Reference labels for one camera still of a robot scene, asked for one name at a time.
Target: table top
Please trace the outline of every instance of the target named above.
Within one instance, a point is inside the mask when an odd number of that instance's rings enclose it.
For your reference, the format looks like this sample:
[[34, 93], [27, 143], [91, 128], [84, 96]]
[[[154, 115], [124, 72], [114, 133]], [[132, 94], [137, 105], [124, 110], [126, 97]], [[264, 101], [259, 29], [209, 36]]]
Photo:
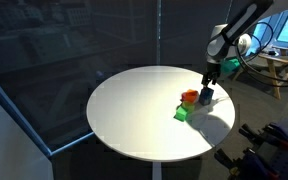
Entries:
[[233, 127], [234, 105], [219, 85], [210, 105], [196, 103], [185, 122], [174, 118], [181, 94], [203, 88], [194, 71], [147, 66], [127, 70], [100, 84], [87, 104], [95, 135], [126, 156], [157, 162], [192, 158], [219, 144]]

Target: wooden chair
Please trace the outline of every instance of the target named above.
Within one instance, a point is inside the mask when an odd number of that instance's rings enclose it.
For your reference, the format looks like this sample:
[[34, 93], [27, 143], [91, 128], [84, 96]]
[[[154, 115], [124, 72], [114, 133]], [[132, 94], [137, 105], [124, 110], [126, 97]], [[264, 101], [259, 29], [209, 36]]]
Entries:
[[[277, 46], [273, 46], [273, 48], [280, 50], [280, 56], [270, 56], [267, 54], [259, 54], [253, 60], [249, 61], [248, 64], [258, 71], [262, 71], [262, 70], [268, 71], [271, 77], [288, 80], [288, 56], [287, 56], [288, 48], [277, 47]], [[235, 81], [242, 72], [244, 72], [244, 69], [240, 67], [239, 71], [234, 76], [233, 81]], [[272, 84], [281, 85], [283, 84], [283, 82], [272, 80]], [[274, 87], [274, 96], [277, 99], [281, 99], [279, 87]]]

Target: gray wall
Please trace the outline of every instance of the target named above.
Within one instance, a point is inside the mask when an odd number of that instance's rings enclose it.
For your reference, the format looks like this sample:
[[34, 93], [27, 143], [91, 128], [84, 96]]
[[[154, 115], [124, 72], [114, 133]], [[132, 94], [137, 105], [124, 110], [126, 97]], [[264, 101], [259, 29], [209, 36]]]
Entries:
[[0, 106], [0, 180], [52, 180], [51, 162]]

